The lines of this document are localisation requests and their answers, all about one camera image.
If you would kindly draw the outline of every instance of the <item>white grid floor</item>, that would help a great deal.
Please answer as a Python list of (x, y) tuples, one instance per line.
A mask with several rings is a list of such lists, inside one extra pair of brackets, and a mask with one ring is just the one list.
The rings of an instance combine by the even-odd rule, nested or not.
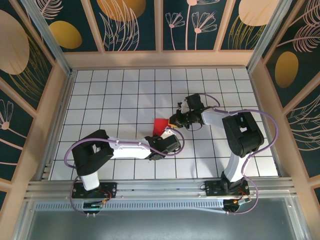
[[(49, 180), (72, 180), (76, 170), (64, 165), (67, 149), (98, 129), (112, 137), (151, 136), (155, 118), (169, 118), (177, 103), (193, 93), (217, 98), (225, 110), (258, 109), (245, 68), (134, 69), (78, 71)], [(202, 97), (204, 104), (215, 102)], [(253, 114), (264, 137), (259, 114)], [(184, 179), (220, 177), (231, 151), (224, 130), (204, 125), (198, 131), (180, 129), (185, 148), (176, 157), (109, 160), (99, 171), (101, 180)], [(271, 151), (252, 158), (249, 177), (278, 176)]]

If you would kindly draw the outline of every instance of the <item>enclosure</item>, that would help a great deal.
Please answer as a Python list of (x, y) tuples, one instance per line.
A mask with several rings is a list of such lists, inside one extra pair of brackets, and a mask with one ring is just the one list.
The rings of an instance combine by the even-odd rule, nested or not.
[[(320, 238), (319, 15), (318, 0), (0, 3), (3, 239)], [(195, 124), (178, 129), (175, 156), (115, 158), (98, 170), (101, 183), (117, 183), (107, 215), (73, 212), (78, 174), (64, 157), (75, 142), (96, 130), (152, 136), (155, 119), (193, 94), (277, 123), (275, 144), (244, 171), (258, 192), (249, 183), (253, 201), (239, 212), (259, 193), (251, 212), (223, 215), (230, 197), (202, 189), (222, 177), (232, 151), (223, 128)], [(277, 128), (252, 115), (266, 147)]]

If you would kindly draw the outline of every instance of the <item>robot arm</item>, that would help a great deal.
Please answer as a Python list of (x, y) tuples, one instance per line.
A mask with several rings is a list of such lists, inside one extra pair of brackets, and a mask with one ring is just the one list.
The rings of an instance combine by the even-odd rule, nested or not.
[(146, 136), (143, 139), (135, 140), (117, 139), (108, 136), (105, 130), (100, 129), (86, 136), (84, 139), (91, 138), (110, 140), (111, 143), (89, 141), (72, 149), (76, 172), (78, 176), (81, 177), (86, 191), (99, 187), (98, 169), (110, 159), (137, 158), (159, 160), (165, 156), (152, 149), (168, 154), (181, 147), (177, 136), (169, 128), (167, 128), (161, 136)]
[(229, 163), (222, 173), (222, 187), (231, 191), (242, 180), (242, 166), (247, 156), (258, 150), (264, 137), (250, 112), (238, 114), (221, 113), (201, 102), (199, 94), (187, 96), (178, 103), (178, 110), (169, 119), (169, 124), (177, 128), (190, 128), (193, 123), (224, 128), (231, 149)]

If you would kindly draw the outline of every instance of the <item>yellow circle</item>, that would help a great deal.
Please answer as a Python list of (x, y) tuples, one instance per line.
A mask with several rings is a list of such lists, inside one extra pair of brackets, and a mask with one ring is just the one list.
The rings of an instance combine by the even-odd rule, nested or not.
[(279, 0), (241, 0), (240, 20), (249, 26), (266, 25), (274, 13)]
[(125, 12), (123, 2), (128, 10), (132, 9), (136, 18), (140, 17), (146, 9), (146, 0), (97, 0), (99, 7), (105, 15), (121, 22), (131, 19), (130, 15), (128, 16)]
[(275, 82), (280, 88), (289, 87), (296, 78), (298, 68), (299, 61), (297, 56), (290, 51), (285, 51), (275, 64)]
[(49, 28), (61, 47), (76, 49), (82, 44), (79, 31), (66, 21), (55, 21), (50, 24)]
[(0, 10), (0, 69), (11, 75), (22, 73), (27, 67), (29, 54), (24, 28), (13, 16)]

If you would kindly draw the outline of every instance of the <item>wallpaper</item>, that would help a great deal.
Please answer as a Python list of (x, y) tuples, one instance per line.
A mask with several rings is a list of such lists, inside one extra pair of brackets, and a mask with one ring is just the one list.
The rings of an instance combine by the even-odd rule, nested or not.
[(318, 202), (320, 204), (320, 187), (315, 188), (314, 192), (315, 192), (316, 198), (318, 199)]
[(90, 0), (105, 51), (156, 50), (154, 0)]
[(279, 0), (236, 0), (221, 50), (253, 50)]
[(97, 52), (81, 0), (34, 0), (63, 52)]
[(309, 177), (320, 175), (320, 85), (286, 118)]
[(266, 63), (283, 107), (319, 72), (319, 43), (320, 1), (306, 0)]
[(11, 181), (33, 118), (0, 90), (0, 178)]
[(291, 5), (288, 9), (288, 11), (286, 12), (285, 16), (283, 17), (280, 26), (278, 27), (277, 31), (275, 32), (275, 34), (273, 35), (272, 39), (270, 40), (269, 44), (266, 46), (262, 57), (265, 58), (265, 56), (267, 55), (271, 45), (274, 43), (274, 39), (278, 36), (279, 32), (281, 31), (282, 27), (284, 26), (285, 22), (287, 21), (287, 18), (289, 17), (289, 15), (291, 14), (294, 6), (296, 5), (298, 0), (292, 0)]
[(163, 50), (213, 50), (225, 0), (164, 0)]
[(0, 191), (0, 212), (1, 212), (2, 205), (5, 202), (6, 195), (7, 193), (5, 191)]
[(37, 109), (52, 65), (8, 1), (0, 22), (0, 79)]

